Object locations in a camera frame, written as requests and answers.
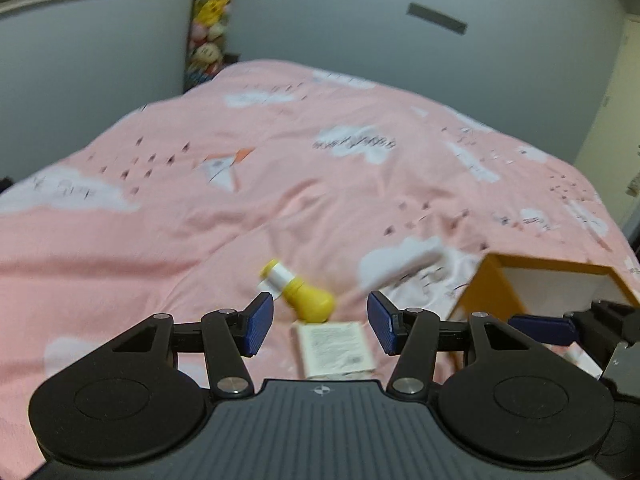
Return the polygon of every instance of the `metal pivot screw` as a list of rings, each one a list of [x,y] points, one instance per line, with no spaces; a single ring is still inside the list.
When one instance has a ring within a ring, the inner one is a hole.
[[[225,377],[218,381],[217,386],[221,392],[226,394],[240,394],[249,387],[249,383],[242,377]]]
[[[424,388],[424,383],[415,377],[401,377],[392,384],[393,389],[401,394],[413,395]]]

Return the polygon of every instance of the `yellow bottle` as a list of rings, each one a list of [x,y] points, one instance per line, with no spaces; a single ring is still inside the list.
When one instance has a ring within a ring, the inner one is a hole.
[[[324,323],[334,311],[334,297],[326,290],[307,285],[278,260],[271,260],[260,272],[264,280],[282,292],[298,319],[307,323]]]

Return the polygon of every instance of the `wrinkled fabric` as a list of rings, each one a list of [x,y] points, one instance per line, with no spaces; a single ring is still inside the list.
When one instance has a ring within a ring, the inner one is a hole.
[[[244,308],[272,258],[335,295],[332,320],[365,324],[372,288],[444,316],[488,251],[613,266],[640,288],[570,165],[424,97],[277,61],[147,105],[16,184],[0,247],[4,480],[42,461],[27,406],[47,376],[156,312]],[[276,300],[246,360],[257,388],[302,376],[293,320]],[[395,359],[366,332],[386,383]],[[202,356],[180,368],[207,384]]]

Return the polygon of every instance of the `small box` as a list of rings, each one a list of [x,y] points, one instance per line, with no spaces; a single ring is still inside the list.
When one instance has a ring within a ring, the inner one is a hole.
[[[514,314],[562,316],[596,300],[640,306],[611,267],[489,253],[450,318],[466,319],[476,311],[502,321]]]

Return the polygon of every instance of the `gray wall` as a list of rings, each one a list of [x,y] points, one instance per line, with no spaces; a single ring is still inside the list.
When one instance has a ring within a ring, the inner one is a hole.
[[[406,16],[409,2],[466,36]],[[235,0],[229,47],[409,89],[572,161],[623,19],[618,0]]]
[[[640,0],[628,0],[626,10],[631,14],[640,14]]]
[[[71,0],[0,14],[0,178],[23,178],[182,91],[191,0]]]

